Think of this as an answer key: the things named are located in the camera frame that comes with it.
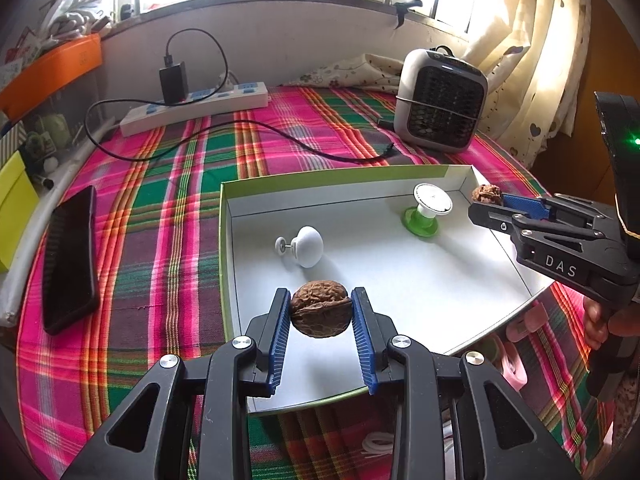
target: orange plastic tray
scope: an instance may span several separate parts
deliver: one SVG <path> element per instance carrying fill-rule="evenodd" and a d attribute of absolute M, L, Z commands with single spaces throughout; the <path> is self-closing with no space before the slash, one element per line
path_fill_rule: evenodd
<path fill-rule="evenodd" d="M 19 121 L 50 95 L 101 64 L 97 34 L 65 43 L 39 57 L 0 92 L 0 110 L 12 122 Z"/>

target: plaid tablecloth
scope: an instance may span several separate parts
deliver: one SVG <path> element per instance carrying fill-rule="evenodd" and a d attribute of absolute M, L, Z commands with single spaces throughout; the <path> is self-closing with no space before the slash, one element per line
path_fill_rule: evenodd
<path fill-rule="evenodd" d="M 268 108 L 236 112 L 336 155 L 380 164 L 473 164 L 505 192 L 537 195 L 540 184 L 508 154 L 477 137 L 459 155 L 405 146 L 376 127 L 394 99 L 349 89 L 277 88 Z M 201 118 L 105 145 L 127 156 L 171 146 L 211 121 Z M 24 436 L 51 478 L 66 466 L 129 389 L 165 353 L 185 359 L 223 343 L 218 288 L 220 183 L 275 173 L 348 167 L 304 152 L 254 124 L 195 137 L 154 162 L 130 164 L 96 151 L 68 190 L 97 189 L 97 267 L 102 298 L 91 317 L 56 337 L 41 321 L 42 247 L 26 291 L 18 336 L 18 396 Z M 529 375 L 522 395 L 583 469 L 600 449 L 611 412 L 586 393 L 581 302 L 555 285 L 541 298 L 550 321 L 518 345 Z M 391 430 L 379 399 L 359 396 L 314 410 L 250 419 L 255 478 L 386 479 L 390 457 L 368 458 L 370 431 Z"/>

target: walnut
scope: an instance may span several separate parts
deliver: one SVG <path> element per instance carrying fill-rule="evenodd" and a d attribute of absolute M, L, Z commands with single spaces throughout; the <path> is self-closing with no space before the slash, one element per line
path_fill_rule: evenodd
<path fill-rule="evenodd" d="M 294 293 L 289 308 L 291 324 L 316 338 L 344 332 L 353 313 L 347 290 L 331 280 L 305 283 Z"/>
<path fill-rule="evenodd" d="M 482 202 L 485 204 L 504 205 L 502 191 L 498 186 L 492 184 L 482 184 L 471 192 L 471 199 L 474 202 Z"/>

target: power adapter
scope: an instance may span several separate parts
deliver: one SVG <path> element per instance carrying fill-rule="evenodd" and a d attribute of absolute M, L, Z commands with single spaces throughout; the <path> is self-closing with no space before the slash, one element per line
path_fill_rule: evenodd
<path fill-rule="evenodd" d="M 164 104 L 174 105 L 184 101 L 189 94 L 184 62 L 174 64 L 173 57 L 168 54 L 164 56 L 164 68 L 161 68 L 159 72 Z"/>

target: yellow box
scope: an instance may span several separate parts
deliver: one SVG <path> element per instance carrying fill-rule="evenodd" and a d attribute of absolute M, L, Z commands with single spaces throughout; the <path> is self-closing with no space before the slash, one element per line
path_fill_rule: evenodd
<path fill-rule="evenodd" d="M 0 272 L 9 270 L 15 250 L 38 204 L 19 152 L 0 169 Z"/>

